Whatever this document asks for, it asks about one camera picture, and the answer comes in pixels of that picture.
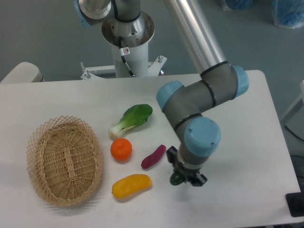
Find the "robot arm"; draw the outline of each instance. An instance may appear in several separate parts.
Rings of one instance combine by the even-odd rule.
[[[152,24],[148,37],[144,38],[145,31],[141,31],[140,0],[78,1],[85,19],[115,18],[109,33],[116,46],[121,46],[117,45],[120,34],[128,43],[132,39],[145,41],[153,35]],[[200,168],[215,151],[221,134],[219,126],[201,113],[245,93],[249,79],[241,67],[231,67],[226,60],[198,0],[164,1],[201,76],[200,81],[187,87],[178,81],[170,82],[157,93],[157,101],[181,142],[178,150],[171,147],[167,151],[168,161],[174,167],[171,183],[189,181],[193,186],[202,186],[207,178],[200,174]]]

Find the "green object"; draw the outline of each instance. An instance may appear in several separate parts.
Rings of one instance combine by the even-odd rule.
[[[135,128],[147,122],[148,117],[152,114],[153,109],[148,104],[137,104],[129,108],[120,121],[109,128],[110,137],[115,140],[132,128]]]
[[[185,176],[178,171],[175,171],[170,177],[171,185],[179,185],[185,181]]]

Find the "white chair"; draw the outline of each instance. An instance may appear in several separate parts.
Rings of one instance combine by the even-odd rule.
[[[0,82],[0,84],[31,82],[45,82],[45,80],[37,66],[28,62],[23,62],[12,69],[12,71]]]

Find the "silver metal tube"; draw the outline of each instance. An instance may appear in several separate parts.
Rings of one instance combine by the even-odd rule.
[[[226,61],[197,0],[164,1],[199,73]]]
[[[92,10],[103,10],[106,8],[111,0],[86,0],[87,6]]]
[[[111,0],[78,0],[81,11],[91,19],[103,19],[111,10]]]

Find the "white table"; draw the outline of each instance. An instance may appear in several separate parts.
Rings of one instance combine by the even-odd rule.
[[[218,123],[222,140],[201,169],[209,179],[203,187],[170,185],[172,166],[165,157],[149,171],[140,167],[160,144],[180,144],[156,92],[166,82],[189,85],[199,75],[0,85],[0,227],[232,228],[302,222],[291,217],[285,200],[299,187],[265,76],[248,74],[250,88],[244,95],[204,113]],[[133,154],[119,164],[110,155],[107,128],[127,108],[142,103],[154,112],[148,123],[126,135]],[[90,201],[72,209],[40,199],[26,171],[30,136],[61,115],[86,121],[103,150],[101,187]],[[134,173],[148,174],[152,189],[116,201],[112,184]]]

